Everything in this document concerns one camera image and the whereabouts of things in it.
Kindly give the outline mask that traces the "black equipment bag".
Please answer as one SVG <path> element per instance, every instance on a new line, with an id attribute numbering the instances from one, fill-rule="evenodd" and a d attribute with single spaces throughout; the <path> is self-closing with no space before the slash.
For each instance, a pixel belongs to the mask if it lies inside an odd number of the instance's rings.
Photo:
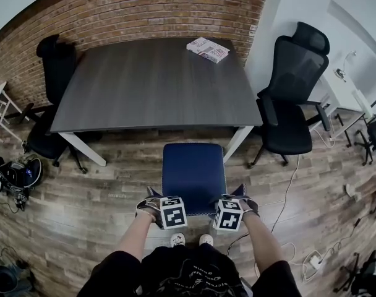
<path id="1" fill-rule="evenodd" d="M 41 183 L 43 164 L 37 158 L 27 158 L 23 163 L 9 161 L 0 165 L 0 180 L 2 185 L 16 194 L 28 198 L 30 191 Z"/>

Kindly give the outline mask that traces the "black high-back office chair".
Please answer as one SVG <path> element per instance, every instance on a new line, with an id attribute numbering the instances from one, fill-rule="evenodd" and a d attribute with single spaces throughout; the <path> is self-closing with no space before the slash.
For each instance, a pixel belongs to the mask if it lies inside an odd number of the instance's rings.
<path id="1" fill-rule="evenodd" d="M 74 74 L 77 59 L 75 46 L 59 42 L 58 38 L 58 34 L 48 36 L 36 48 L 36 55 L 43 63 L 46 97 L 51 104 L 43 109 L 41 116 L 32 111 L 32 104 L 23 111 L 24 116 L 34 120 L 34 126 L 25 141 L 25 149 L 52 160 L 55 167 L 59 166 L 59 158 L 65 149 L 69 149 L 78 169 L 85 174 L 87 169 L 80 164 L 76 149 L 59 134 L 50 131 L 63 94 Z"/>

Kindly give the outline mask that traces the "blue upholstered chair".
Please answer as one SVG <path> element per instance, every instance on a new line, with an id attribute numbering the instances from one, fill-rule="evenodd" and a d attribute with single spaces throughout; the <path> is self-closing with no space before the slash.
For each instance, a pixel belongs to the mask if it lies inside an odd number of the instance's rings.
<path id="1" fill-rule="evenodd" d="M 167 144 L 163 149 L 161 193 L 150 197 L 181 197 L 188 216 L 214 219 L 220 199 L 246 198 L 246 185 L 227 193 L 223 149 L 218 144 Z"/>

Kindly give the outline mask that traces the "person's left shoe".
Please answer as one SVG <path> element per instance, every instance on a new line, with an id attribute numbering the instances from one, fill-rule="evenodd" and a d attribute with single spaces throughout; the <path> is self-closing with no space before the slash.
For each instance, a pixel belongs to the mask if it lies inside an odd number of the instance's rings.
<path id="1" fill-rule="evenodd" d="M 186 245 L 186 238 L 183 233 L 175 233 L 170 238 L 170 246 L 176 247 L 176 246 L 185 246 Z"/>

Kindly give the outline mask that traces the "black-legged desk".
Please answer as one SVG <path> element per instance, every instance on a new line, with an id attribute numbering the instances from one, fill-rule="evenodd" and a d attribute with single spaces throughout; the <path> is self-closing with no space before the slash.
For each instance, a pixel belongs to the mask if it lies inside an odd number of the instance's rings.
<path id="1" fill-rule="evenodd" d="M 366 123 L 365 114 L 364 113 L 358 114 L 357 116 L 352 117 L 347 123 L 345 123 L 342 120 L 342 118 L 341 118 L 341 116 L 340 116 L 339 113 L 336 114 L 335 119 L 340 123 L 341 128 L 335 132 L 334 138 L 338 137 L 341 134 L 344 134 L 345 137 L 346 137 L 346 140 L 348 141 L 348 143 L 346 144 L 346 147 L 347 148 L 352 147 L 353 145 L 352 145 L 352 142 L 351 142 L 351 138 L 350 138 L 347 130 L 351 126 L 353 126 L 355 123 L 357 123 L 358 121 L 364 121 Z"/>

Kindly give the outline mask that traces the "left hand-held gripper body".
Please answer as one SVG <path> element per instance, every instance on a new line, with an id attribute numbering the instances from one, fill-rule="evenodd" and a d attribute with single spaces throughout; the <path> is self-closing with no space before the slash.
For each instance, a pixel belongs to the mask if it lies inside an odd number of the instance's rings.
<path id="1" fill-rule="evenodd" d="M 159 198 L 160 218 L 156 225 L 162 230 L 187 226 L 186 210 L 181 197 Z"/>

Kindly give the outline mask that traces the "person's left hand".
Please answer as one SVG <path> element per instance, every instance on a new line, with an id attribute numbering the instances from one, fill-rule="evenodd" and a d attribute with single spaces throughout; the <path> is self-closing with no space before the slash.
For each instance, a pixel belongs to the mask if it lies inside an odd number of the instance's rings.
<path id="1" fill-rule="evenodd" d="M 147 197 L 136 205 L 136 210 L 144 210 L 156 220 L 160 217 L 160 198 Z"/>

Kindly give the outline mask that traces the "dark wood table white legs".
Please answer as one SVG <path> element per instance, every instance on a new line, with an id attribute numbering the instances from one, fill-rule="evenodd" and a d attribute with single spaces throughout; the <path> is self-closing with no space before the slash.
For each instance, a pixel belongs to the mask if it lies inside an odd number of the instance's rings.
<path id="1" fill-rule="evenodd" d="M 106 161 L 80 132 L 141 128 L 235 127 L 229 159 L 262 124 L 255 95 L 230 40 L 213 63 L 186 46 L 188 38 L 120 42 L 86 50 L 64 92 L 53 133 L 100 166 Z"/>

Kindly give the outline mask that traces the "person's left forearm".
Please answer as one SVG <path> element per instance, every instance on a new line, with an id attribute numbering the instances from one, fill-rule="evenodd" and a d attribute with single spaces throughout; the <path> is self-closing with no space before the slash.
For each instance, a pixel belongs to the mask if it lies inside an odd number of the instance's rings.
<path id="1" fill-rule="evenodd" d="M 154 221 L 153 216 L 148 212 L 138 210 L 133 222 L 130 224 L 116 246 L 116 250 L 126 252 L 141 262 L 143 259 L 147 234 L 150 225 Z"/>

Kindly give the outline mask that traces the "striped cover book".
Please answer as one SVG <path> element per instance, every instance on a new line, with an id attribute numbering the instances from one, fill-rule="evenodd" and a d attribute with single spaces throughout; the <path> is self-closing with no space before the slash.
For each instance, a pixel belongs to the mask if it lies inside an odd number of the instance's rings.
<path id="1" fill-rule="evenodd" d="M 216 64 L 229 54 L 229 49 L 203 37 L 188 43 L 186 49 Z"/>

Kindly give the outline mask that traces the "person's black printed shirt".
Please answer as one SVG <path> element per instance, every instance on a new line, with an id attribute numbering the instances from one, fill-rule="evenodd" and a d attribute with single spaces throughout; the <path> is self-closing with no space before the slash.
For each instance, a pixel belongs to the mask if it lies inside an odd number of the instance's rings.
<path id="1" fill-rule="evenodd" d="M 116 251 L 77 297 L 248 297 L 234 262 L 209 244 L 158 247 L 138 260 Z"/>

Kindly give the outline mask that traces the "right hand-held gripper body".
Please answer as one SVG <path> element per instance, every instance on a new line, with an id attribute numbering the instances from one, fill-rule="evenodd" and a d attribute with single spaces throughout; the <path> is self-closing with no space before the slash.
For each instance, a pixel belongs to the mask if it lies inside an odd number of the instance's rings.
<path id="1" fill-rule="evenodd" d="M 213 220 L 213 227 L 220 231 L 238 231 L 243 209 L 237 199 L 220 199 Z"/>

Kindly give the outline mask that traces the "person's right hand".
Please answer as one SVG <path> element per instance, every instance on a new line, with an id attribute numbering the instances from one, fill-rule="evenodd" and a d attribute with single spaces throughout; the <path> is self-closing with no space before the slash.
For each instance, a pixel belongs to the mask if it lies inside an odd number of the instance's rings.
<path id="1" fill-rule="evenodd" d="M 246 214 L 246 213 L 249 213 L 249 212 L 252 212 L 254 214 L 256 214 L 256 216 L 260 216 L 259 215 L 259 206 L 258 204 L 253 201 L 251 198 L 241 198 L 239 200 L 240 202 L 240 205 L 243 209 L 243 214 Z"/>

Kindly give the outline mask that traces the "white power strip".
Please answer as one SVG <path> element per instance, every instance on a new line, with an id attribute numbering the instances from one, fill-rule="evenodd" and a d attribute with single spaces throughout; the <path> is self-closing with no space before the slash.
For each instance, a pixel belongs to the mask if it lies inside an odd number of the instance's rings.
<path id="1" fill-rule="evenodd" d="M 309 257 L 309 264 L 315 269 L 319 270 L 322 264 L 323 257 L 316 252 Z"/>

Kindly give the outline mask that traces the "white desk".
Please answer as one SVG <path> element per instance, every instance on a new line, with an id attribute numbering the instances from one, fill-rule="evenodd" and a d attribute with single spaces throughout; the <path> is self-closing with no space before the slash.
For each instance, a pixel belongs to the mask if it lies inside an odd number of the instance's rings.
<path id="1" fill-rule="evenodd" d="M 334 71 L 336 69 L 327 68 L 320 78 L 322 85 L 325 86 L 327 92 L 320 102 L 320 106 L 325 112 L 325 120 L 329 121 L 332 113 L 338 108 L 357 112 L 362 114 L 361 107 L 352 95 L 353 90 L 358 90 L 350 77 L 346 75 L 347 82 L 339 79 Z M 334 133 L 330 134 L 330 140 L 335 140 Z"/>

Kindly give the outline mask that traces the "black mesh headrest office chair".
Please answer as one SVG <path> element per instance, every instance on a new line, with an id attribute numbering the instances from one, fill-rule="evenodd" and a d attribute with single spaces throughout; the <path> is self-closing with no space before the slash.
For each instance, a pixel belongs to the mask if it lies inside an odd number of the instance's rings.
<path id="1" fill-rule="evenodd" d="M 262 146 L 248 168 L 256 165 L 265 150 L 281 155 L 285 165 L 289 163 L 288 156 L 310 152 L 309 127 L 317 122 L 330 131 L 321 105 L 315 106 L 317 115 L 310 119 L 301 109 L 329 65 L 329 52 L 327 36 L 304 22 L 297 23 L 293 36 L 276 39 L 270 83 L 256 100 L 263 124 L 253 130 L 261 136 Z"/>

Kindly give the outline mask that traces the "white flat panel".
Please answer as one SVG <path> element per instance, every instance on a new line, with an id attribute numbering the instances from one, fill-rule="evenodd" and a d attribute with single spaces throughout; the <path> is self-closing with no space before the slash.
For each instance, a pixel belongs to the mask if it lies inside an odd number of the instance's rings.
<path id="1" fill-rule="evenodd" d="M 360 90 L 353 90 L 352 95 L 357 101 L 358 105 L 361 107 L 361 110 L 365 118 L 369 119 L 373 116 L 373 110 L 370 103 L 367 101 L 365 96 Z"/>

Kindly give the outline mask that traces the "small black device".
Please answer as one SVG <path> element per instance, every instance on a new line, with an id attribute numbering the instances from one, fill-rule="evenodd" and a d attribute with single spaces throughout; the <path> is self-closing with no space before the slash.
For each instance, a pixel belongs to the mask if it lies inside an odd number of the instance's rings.
<path id="1" fill-rule="evenodd" d="M 26 201 L 27 201 L 27 197 L 24 196 L 23 194 L 16 194 L 15 197 L 14 197 L 14 203 L 15 203 L 15 206 L 21 210 L 21 211 L 25 211 L 25 204 L 26 204 Z"/>

